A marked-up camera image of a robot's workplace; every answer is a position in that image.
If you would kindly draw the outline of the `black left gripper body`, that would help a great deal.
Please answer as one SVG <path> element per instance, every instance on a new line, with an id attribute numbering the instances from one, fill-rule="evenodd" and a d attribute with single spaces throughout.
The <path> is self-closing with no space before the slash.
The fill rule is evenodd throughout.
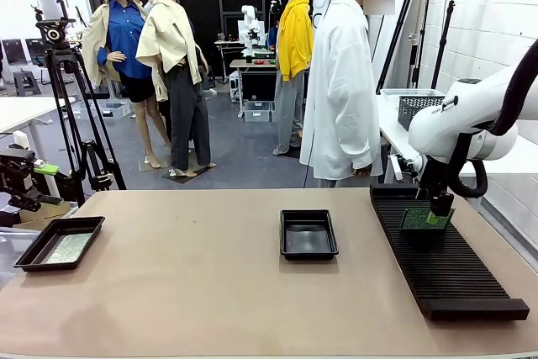
<path id="1" fill-rule="evenodd" d="M 30 212 L 41 208 L 40 193 L 33 182 L 35 160 L 31 150 L 8 148 L 1 152 L 1 192 L 10 195 L 9 205 Z"/>

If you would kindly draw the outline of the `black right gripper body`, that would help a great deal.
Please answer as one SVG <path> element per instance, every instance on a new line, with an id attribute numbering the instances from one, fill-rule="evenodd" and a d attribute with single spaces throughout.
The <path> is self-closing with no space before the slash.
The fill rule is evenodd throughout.
<path id="1" fill-rule="evenodd" d="M 417 199 L 428 199 L 431 203 L 452 203 L 454 196 L 447 191 L 448 164 L 431 156 L 425 156 L 424 169 L 421 172 Z"/>

